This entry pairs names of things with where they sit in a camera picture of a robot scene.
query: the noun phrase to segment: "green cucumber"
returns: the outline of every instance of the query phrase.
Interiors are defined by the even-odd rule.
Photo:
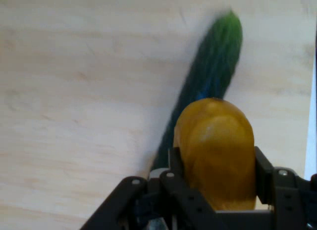
[[[242,26],[232,11],[218,18],[208,30],[179,94],[152,170],[168,167],[168,150],[173,146],[174,127],[186,106],[207,97],[223,99],[239,60],[241,44]]]

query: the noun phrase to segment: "wooden table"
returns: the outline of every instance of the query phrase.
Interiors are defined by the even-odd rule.
[[[0,229],[78,229],[146,176],[198,41],[220,11],[244,43],[226,99],[303,175],[310,0],[0,0]]]

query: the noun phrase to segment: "black bracket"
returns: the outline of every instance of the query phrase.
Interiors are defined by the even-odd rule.
[[[217,211],[183,178],[179,149],[169,152],[170,170],[146,181],[127,177],[82,226],[81,230],[139,230],[163,218],[179,230],[317,229],[317,175],[306,181],[288,168],[274,168],[258,147],[257,195],[271,210]]]

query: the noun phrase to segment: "wood grain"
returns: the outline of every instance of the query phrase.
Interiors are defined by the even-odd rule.
[[[232,8],[226,99],[277,166],[304,172],[315,16],[303,0],[0,0],[0,228],[78,229],[146,176],[196,47]]]

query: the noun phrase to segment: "yellow vegetable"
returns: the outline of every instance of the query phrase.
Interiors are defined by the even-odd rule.
[[[255,207],[254,136],[245,115],[233,104],[201,99],[187,106],[174,130],[185,179],[215,210]]]

